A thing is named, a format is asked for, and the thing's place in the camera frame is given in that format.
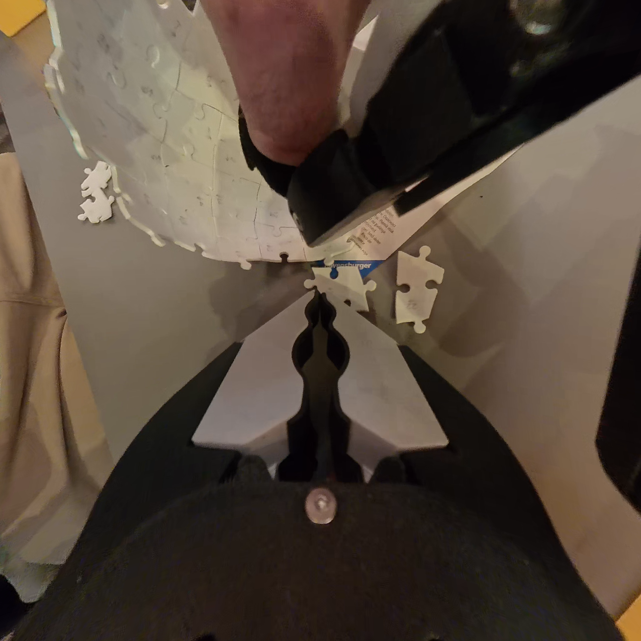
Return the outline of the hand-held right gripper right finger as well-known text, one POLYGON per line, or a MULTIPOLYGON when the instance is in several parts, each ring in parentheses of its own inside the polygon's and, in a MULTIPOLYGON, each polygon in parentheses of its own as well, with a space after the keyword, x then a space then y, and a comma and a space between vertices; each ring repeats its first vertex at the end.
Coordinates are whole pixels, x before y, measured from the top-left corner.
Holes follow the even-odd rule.
POLYGON ((330 405, 337 462, 368 482, 386 458, 446 448, 448 437, 398 343, 341 300, 320 298, 337 370, 330 405))

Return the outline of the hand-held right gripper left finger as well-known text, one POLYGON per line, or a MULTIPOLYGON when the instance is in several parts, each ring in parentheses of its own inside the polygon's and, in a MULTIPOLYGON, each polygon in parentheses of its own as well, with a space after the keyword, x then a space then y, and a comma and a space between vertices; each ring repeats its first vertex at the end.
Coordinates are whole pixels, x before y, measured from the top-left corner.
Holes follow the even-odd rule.
POLYGON ((313 356, 319 296, 304 294, 248 335, 204 413, 192 442, 259 456, 268 468, 316 467, 304 366, 313 356))

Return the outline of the partly built puzzle ball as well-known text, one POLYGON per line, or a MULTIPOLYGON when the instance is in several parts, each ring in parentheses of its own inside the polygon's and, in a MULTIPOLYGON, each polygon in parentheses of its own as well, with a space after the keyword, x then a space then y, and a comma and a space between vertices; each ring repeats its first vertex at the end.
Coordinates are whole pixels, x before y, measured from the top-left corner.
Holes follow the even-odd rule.
POLYGON ((81 157, 112 173, 116 206, 160 246, 248 269, 312 261, 284 198, 251 170, 235 85, 200 1, 47 1, 44 68, 81 157))

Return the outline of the small white puzzle piece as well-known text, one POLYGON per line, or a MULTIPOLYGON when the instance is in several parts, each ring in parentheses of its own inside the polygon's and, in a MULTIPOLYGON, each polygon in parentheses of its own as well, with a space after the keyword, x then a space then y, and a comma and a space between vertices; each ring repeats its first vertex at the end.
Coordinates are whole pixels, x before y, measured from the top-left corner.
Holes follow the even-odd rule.
POLYGON ((107 221, 113 216, 114 202, 114 196, 107 196, 103 192, 89 196, 81 203, 83 213, 77 216, 77 220, 88 221, 92 224, 107 221))
POLYGON ((108 187, 112 179, 110 165, 102 160, 96 162, 95 167, 84 169, 85 178, 81 183, 81 195, 84 198, 95 196, 108 187))

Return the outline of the person's left hand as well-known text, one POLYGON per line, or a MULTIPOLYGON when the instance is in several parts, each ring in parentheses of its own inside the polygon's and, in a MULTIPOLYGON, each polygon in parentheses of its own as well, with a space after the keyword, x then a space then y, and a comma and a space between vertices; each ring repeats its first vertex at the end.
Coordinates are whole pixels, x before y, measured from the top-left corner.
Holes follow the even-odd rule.
POLYGON ((336 128, 343 74, 370 1, 202 1, 254 146, 296 167, 336 128))

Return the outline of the printed instruction sheet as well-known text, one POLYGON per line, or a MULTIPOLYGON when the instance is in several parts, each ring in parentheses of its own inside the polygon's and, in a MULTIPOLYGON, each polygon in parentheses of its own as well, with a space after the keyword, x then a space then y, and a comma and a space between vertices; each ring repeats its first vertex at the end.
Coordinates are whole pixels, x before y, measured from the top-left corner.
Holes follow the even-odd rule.
POLYGON ((248 222, 248 228, 251 233, 227 231, 223 236, 207 241, 202 255, 212 260, 236 262, 246 270, 256 261, 275 262, 286 257, 291 263, 306 262, 317 267, 329 267, 334 262, 337 265, 355 264, 366 274, 399 250, 445 204, 496 170, 512 155, 513 151, 505 154, 430 199, 414 213, 399 215, 390 206, 353 231, 317 247, 309 247, 294 227, 281 225, 281 215, 290 217, 284 214, 284 198, 277 196, 262 179, 258 195, 250 201, 249 212, 253 219, 248 222))

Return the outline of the beige trousers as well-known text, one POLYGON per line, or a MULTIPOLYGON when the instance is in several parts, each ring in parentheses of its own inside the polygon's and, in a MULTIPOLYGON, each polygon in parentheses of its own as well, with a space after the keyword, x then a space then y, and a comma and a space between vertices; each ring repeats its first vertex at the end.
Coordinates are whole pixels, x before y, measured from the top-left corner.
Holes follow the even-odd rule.
POLYGON ((1 579, 44 594, 114 468, 15 153, 1 154, 1 579))

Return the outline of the dark rounded object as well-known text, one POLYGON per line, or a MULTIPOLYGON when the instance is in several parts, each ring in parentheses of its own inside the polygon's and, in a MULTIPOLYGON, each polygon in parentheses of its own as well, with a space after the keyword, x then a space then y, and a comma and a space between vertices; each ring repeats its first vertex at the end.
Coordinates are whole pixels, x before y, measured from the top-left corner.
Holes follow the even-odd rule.
POLYGON ((628 296, 596 436, 601 465, 640 511, 640 279, 628 296))

